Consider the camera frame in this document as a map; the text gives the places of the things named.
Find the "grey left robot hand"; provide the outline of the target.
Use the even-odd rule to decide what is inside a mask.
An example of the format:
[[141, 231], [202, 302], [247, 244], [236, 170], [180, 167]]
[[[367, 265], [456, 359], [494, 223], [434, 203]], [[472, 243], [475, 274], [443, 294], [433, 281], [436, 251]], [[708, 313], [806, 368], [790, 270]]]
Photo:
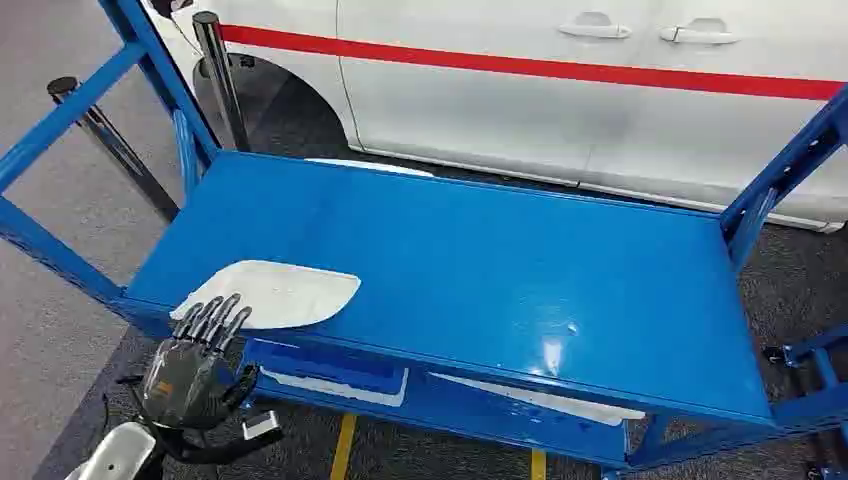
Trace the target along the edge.
[[259, 367], [236, 375], [226, 354], [252, 313], [241, 295], [197, 302], [161, 342], [143, 377], [141, 406], [157, 425], [209, 430], [229, 417], [255, 388]]

